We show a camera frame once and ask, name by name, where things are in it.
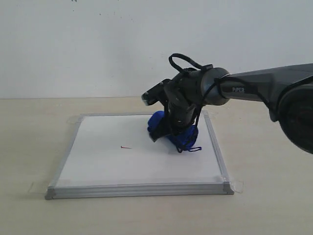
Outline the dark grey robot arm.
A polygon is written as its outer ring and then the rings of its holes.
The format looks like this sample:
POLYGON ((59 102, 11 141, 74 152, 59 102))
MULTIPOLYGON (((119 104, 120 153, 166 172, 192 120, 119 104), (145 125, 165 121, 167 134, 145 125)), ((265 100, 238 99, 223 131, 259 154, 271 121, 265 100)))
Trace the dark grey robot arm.
POLYGON ((271 121, 301 150, 313 151, 313 66, 302 64, 241 73, 212 65, 178 68, 142 95, 147 105, 162 111, 148 121, 153 141, 166 137, 178 152, 198 151, 198 122, 204 106, 221 106, 232 99, 263 103, 271 121))

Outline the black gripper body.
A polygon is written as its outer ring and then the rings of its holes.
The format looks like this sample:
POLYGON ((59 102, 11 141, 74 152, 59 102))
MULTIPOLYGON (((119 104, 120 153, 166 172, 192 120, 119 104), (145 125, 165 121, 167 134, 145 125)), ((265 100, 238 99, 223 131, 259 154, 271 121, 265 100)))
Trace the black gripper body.
POLYGON ((205 70, 187 69, 186 73, 178 73, 164 87, 168 98, 168 121, 174 133, 190 127, 199 113, 203 98, 201 82, 205 70))

